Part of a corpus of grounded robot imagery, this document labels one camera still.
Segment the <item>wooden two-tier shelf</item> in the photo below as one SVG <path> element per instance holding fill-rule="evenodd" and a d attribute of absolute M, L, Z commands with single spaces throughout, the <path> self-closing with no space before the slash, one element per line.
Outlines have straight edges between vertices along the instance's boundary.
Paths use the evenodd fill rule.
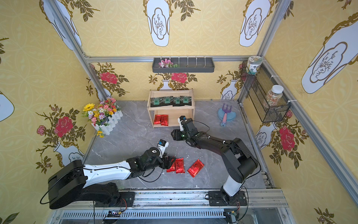
<path fill-rule="evenodd" d="M 192 98 L 192 105 L 183 105 L 183 106 L 151 106 L 151 98 L 158 97 L 180 97 L 187 96 Z M 195 118 L 195 101 L 194 101 L 194 90 L 181 90 L 181 91 L 149 91 L 149 97 L 147 102 L 147 111 L 150 116 L 150 120 L 153 127 L 165 127 L 160 124 L 154 124 L 155 115 L 168 115 L 168 126 L 169 127 L 178 127 L 178 118 L 180 116 L 186 116 L 187 118 Z"/>

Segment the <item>green tea bag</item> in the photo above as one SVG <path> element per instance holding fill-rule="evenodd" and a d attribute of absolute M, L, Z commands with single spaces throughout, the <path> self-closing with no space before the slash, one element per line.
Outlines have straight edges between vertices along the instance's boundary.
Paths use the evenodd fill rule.
<path fill-rule="evenodd" d="M 161 97 L 162 106 L 173 105 L 173 96 Z"/>
<path fill-rule="evenodd" d="M 192 97 L 191 96 L 181 96 L 181 100 L 183 105 L 192 105 Z"/>
<path fill-rule="evenodd" d="M 182 96 L 172 98 L 172 106 L 184 106 L 184 105 L 185 104 L 183 102 L 183 97 Z"/>
<path fill-rule="evenodd" d="M 150 107 L 160 107 L 162 105 L 163 103 L 161 97 L 155 97 L 150 99 Z"/>

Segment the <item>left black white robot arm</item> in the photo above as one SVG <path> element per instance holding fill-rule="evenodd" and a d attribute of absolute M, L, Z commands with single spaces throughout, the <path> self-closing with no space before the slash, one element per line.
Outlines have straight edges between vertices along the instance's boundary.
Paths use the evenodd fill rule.
<path fill-rule="evenodd" d="M 115 180 L 143 177 L 157 167 L 169 169 L 174 156 L 151 147 L 143 155 L 125 161 L 104 165 L 83 164 L 75 160 L 48 180 L 48 205 L 60 209 L 76 201 L 94 201 L 106 207 L 117 207 L 126 199 L 119 193 Z"/>

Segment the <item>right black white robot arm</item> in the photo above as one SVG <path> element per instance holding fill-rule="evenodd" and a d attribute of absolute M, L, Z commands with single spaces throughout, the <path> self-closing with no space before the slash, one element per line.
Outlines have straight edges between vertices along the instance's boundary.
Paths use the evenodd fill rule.
<path fill-rule="evenodd" d="M 239 201 L 239 192 L 246 180 L 261 168 L 259 161 L 239 138 L 223 140 L 198 131 L 191 118 L 178 118 L 180 129 L 171 132 L 175 141 L 185 141 L 189 146 L 205 149 L 220 155 L 228 172 L 228 178 L 221 188 L 220 196 L 224 205 Z"/>

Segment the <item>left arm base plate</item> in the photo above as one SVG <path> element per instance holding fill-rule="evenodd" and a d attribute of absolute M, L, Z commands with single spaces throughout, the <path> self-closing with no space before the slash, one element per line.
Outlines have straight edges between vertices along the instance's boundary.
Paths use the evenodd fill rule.
<path fill-rule="evenodd" d="M 119 192 L 111 200 L 110 207 L 132 207 L 135 199 L 135 192 L 125 191 Z"/>

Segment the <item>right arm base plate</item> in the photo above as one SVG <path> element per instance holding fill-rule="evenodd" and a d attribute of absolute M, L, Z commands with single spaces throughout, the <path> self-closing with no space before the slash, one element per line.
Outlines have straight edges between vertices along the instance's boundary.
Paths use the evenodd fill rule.
<path fill-rule="evenodd" d="M 244 191 L 229 196 L 224 191 L 209 191 L 207 193 L 210 206 L 247 206 L 247 196 Z"/>

